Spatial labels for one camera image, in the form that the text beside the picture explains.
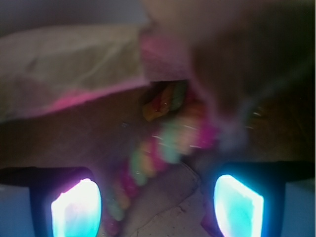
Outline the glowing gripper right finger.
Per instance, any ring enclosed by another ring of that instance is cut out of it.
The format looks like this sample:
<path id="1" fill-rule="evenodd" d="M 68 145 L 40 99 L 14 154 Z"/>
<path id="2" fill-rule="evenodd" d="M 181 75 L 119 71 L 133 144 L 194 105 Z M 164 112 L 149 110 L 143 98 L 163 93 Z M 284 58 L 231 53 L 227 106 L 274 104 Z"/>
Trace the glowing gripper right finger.
<path id="1" fill-rule="evenodd" d="M 225 237 L 278 237 L 284 211 L 281 162 L 230 162 L 219 170 L 214 211 Z"/>

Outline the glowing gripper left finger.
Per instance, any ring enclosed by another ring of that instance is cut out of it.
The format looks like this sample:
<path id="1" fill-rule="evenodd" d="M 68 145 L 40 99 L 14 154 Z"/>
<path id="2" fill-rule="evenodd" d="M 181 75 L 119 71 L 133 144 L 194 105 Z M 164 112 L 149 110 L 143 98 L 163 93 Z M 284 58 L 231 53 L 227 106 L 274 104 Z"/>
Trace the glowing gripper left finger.
<path id="1" fill-rule="evenodd" d="M 95 237 L 102 197 L 86 167 L 30 169 L 30 198 L 38 237 Z"/>

